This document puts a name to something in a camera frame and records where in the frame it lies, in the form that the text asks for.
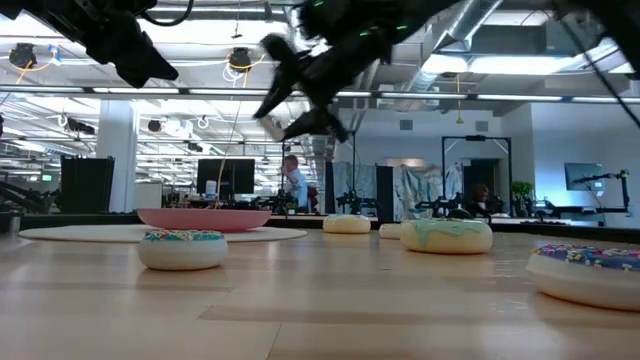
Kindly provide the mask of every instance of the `pink bowl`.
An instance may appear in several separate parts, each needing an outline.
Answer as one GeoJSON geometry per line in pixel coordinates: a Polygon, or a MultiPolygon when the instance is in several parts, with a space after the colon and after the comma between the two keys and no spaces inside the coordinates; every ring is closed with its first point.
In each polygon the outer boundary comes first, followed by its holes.
{"type": "Polygon", "coordinates": [[[234,232],[264,226],[271,211],[211,209],[138,209],[145,224],[170,230],[234,232]]]}

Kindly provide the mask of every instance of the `white frosted donut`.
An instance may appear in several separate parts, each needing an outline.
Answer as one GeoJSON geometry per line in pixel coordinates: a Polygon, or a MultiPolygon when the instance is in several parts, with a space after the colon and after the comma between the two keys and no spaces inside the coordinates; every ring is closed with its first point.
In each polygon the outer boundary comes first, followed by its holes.
{"type": "Polygon", "coordinates": [[[153,230],[138,244],[140,262],[156,270],[200,270],[220,265],[229,251],[219,232],[153,230]]]}
{"type": "Polygon", "coordinates": [[[546,245],[527,264],[540,292],[576,303],[640,311],[640,251],[546,245]]]}
{"type": "Polygon", "coordinates": [[[329,215],[322,228],[331,234],[366,234],[371,231],[371,221],[362,215],[329,215]]]}
{"type": "Polygon", "coordinates": [[[382,224],[378,232],[383,239],[400,240],[401,227],[402,224],[382,224]]]}
{"type": "Polygon", "coordinates": [[[436,254],[482,254],[493,245],[489,225],[475,220],[409,220],[400,242],[413,251],[436,254]]]}

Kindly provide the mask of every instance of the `computer monitor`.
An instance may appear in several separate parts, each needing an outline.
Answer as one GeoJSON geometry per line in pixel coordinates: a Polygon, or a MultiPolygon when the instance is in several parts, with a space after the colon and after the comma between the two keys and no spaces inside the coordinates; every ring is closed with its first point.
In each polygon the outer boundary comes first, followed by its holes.
{"type": "Polygon", "coordinates": [[[567,190],[570,191],[604,191],[604,179],[594,181],[580,181],[584,178],[604,174],[602,165],[586,163],[564,164],[564,175],[567,190]]]}
{"type": "MultiPolygon", "coordinates": [[[[207,181],[218,182],[222,160],[202,159],[198,161],[197,191],[206,193],[207,181]]],[[[229,159],[224,162],[220,181],[221,195],[253,194],[256,161],[254,159],[229,159]]]]}

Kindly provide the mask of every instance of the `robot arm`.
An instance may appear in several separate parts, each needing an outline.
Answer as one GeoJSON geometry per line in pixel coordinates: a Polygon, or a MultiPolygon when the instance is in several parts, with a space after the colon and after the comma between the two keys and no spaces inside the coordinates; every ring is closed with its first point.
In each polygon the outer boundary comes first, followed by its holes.
{"type": "Polygon", "coordinates": [[[122,79],[140,88],[152,77],[178,77],[136,20],[155,5],[156,0],[3,0],[0,14],[15,19],[21,11],[30,13],[82,44],[98,63],[113,63],[122,79]]]}
{"type": "MultiPolygon", "coordinates": [[[[345,141],[346,130],[326,109],[335,94],[351,84],[374,60],[390,62],[394,44],[460,1],[304,0],[298,5],[303,33],[308,38],[326,39],[331,48],[318,56],[309,52],[296,54],[284,39],[276,35],[264,38],[262,45],[280,64],[269,94],[254,117],[265,118],[297,87],[309,97],[314,108],[285,129],[280,140],[304,133],[331,133],[345,141]]],[[[619,44],[632,67],[640,69],[640,47],[636,45],[640,1],[549,1],[559,13],[574,8],[590,10],[619,44]]],[[[136,20],[136,16],[156,4],[157,0],[2,0],[0,14],[15,19],[21,11],[29,12],[84,45],[87,54],[97,62],[114,63],[118,75],[133,87],[142,87],[151,77],[175,80],[178,76],[136,20]]]]}
{"type": "MultiPolygon", "coordinates": [[[[332,47],[313,57],[294,54],[286,41],[268,35],[262,45],[280,62],[269,95],[254,114],[262,120],[284,101],[294,86],[304,92],[314,108],[300,116],[276,140],[303,134],[333,134],[340,142],[348,133],[327,111],[336,93],[348,86],[373,61],[391,62],[393,45],[404,41],[432,16],[460,0],[305,0],[300,22],[307,37],[322,37],[332,47]]],[[[609,30],[634,69],[640,69],[640,1],[552,0],[559,13],[575,7],[591,10],[609,30]]]]}

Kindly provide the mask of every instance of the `wall-mounted monitor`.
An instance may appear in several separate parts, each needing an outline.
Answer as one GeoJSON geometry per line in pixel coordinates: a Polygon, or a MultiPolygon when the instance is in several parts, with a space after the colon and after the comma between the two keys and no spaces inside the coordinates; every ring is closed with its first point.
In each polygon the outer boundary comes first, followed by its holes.
{"type": "Polygon", "coordinates": [[[564,175],[567,183],[567,190],[570,191],[604,191],[604,179],[593,181],[582,181],[584,178],[603,175],[604,171],[600,164],[588,163],[565,163],[564,175]]]}

